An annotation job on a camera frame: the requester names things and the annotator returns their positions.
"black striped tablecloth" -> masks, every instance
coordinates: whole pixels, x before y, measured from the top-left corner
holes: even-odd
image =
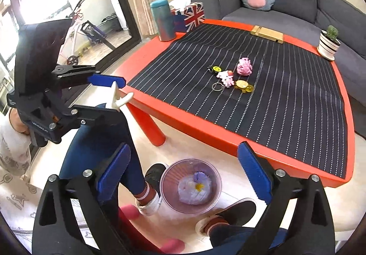
[[[248,57],[254,86],[216,92],[207,67]],[[329,61],[293,44],[202,24],[171,43],[129,86],[289,157],[345,178],[347,124]]]

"wooden block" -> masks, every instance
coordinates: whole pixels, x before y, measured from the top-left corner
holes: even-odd
[[[254,26],[250,34],[283,43],[283,33],[265,27]]]

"red table leg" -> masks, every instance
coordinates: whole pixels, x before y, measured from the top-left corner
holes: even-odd
[[[126,105],[149,141],[156,147],[162,145],[165,142],[165,135],[150,115],[130,103]]]

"plastic bag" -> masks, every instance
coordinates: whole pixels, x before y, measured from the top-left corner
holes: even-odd
[[[210,199],[211,179],[203,172],[185,176],[179,181],[178,194],[185,204],[204,204]]]

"person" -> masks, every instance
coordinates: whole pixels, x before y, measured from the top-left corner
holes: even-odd
[[[166,169],[164,164],[154,164],[142,173],[141,164],[127,120],[122,112],[123,122],[112,126],[81,126],[66,153],[60,178],[73,178],[85,169],[93,169],[100,161],[109,158],[117,147],[125,142],[131,149],[131,160],[120,180],[136,198],[139,211],[147,216],[156,213],[161,204],[160,179]],[[19,241],[31,252],[32,228],[37,205],[42,190],[22,181],[18,176],[24,174],[29,166],[29,130],[20,120],[16,109],[10,109],[0,122],[0,210]],[[86,222],[80,204],[72,200],[74,212],[81,233],[87,244],[97,247]],[[118,220],[118,197],[116,194],[103,206],[112,224]],[[245,198],[228,208],[200,220],[195,227],[197,234],[209,236],[213,249],[202,255],[235,255],[250,236],[253,228],[242,227],[254,216],[256,204],[251,198]],[[282,243],[286,230],[279,229],[271,247]],[[137,250],[137,254],[153,255],[157,253]]]
[[[86,169],[93,170],[124,142],[131,149],[131,160],[120,183],[135,196],[139,211],[150,216],[156,213],[162,201],[159,186],[166,165],[154,164],[143,175],[126,117],[122,112],[119,115],[122,123],[116,125],[79,128],[66,153],[59,177],[69,179],[81,175]],[[31,252],[32,229],[42,190],[20,178],[30,165],[30,142],[29,130],[20,120],[17,109],[9,109],[0,121],[0,211],[19,241]],[[113,223],[118,217],[117,192],[116,189],[114,198],[103,206]],[[72,200],[72,205],[85,242],[96,247],[78,200]]]

